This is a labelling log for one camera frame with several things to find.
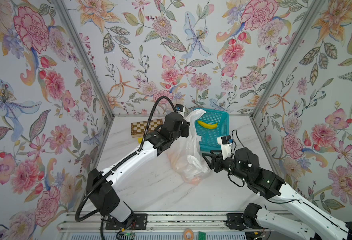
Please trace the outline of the white plastic bag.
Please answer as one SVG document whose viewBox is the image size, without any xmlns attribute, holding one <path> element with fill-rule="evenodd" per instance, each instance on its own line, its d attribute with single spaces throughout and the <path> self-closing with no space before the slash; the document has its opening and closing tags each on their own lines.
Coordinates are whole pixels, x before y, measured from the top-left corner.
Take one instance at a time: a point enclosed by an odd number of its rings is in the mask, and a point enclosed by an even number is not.
<svg viewBox="0 0 352 240">
<path fill-rule="evenodd" d="M 202 137 L 198 135 L 195 126 L 195 122 L 205 113 L 206 111 L 202 109 L 192 111 L 186 117 L 186 121 L 190 123 L 189 136 L 180 137 L 166 151 L 172 170 L 190 185 L 198 185 L 210 173 L 208 165 L 201 158 Z"/>
</svg>

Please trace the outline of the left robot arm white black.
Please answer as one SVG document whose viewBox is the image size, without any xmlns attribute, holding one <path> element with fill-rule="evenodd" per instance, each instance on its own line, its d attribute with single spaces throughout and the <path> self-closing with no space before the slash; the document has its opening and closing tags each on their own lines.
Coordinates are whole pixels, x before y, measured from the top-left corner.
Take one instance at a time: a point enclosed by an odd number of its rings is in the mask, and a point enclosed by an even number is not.
<svg viewBox="0 0 352 240">
<path fill-rule="evenodd" d="M 184 119 L 181 111 L 165 116 L 163 125 L 143 139 L 142 147 L 137 147 L 125 158 L 102 171 L 93 169 L 89 173 L 82 202 L 92 202 L 96 207 L 93 214 L 100 213 L 102 216 L 113 218 L 122 228 L 130 226 L 134 218 L 133 210 L 120 199 L 115 189 L 142 165 L 168 150 L 180 137 L 188 137 L 189 129 L 190 123 Z"/>
</svg>

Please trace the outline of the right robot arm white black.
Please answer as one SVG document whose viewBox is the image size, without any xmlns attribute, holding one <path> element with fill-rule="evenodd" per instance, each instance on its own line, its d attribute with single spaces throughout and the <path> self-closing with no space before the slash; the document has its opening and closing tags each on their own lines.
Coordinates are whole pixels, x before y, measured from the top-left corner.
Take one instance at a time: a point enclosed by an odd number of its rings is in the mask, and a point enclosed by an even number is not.
<svg viewBox="0 0 352 240">
<path fill-rule="evenodd" d="M 241 216 L 227 220 L 230 229 L 269 229 L 296 240 L 352 240 L 352 222 L 332 217 L 274 172 L 260 168 L 258 156 L 248 148 L 236 150 L 231 157 L 214 150 L 202 156 L 211 170 L 226 171 L 228 177 L 239 178 L 253 193 L 298 218 L 297 221 L 287 219 L 250 203 Z"/>
</svg>

